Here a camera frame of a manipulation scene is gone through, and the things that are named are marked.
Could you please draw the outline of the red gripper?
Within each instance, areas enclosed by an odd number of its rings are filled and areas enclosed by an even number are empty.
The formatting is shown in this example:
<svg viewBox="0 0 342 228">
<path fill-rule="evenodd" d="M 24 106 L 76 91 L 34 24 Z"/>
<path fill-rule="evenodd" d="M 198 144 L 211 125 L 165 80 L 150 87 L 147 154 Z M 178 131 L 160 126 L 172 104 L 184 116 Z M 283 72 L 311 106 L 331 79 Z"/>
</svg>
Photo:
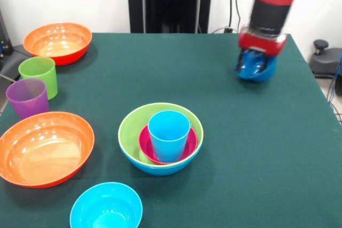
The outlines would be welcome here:
<svg viewBox="0 0 342 228">
<path fill-rule="evenodd" d="M 238 45 L 241 48 L 241 51 L 238 56 L 237 72 L 239 73 L 242 69 L 245 50 L 250 50 L 264 54 L 259 56 L 260 65 L 257 71 L 258 74 L 263 73 L 267 68 L 268 56 L 278 56 L 283 50 L 286 40 L 287 35 L 285 34 L 276 37 L 268 37 L 250 30 L 249 26 L 242 27 L 238 37 Z"/>
</svg>

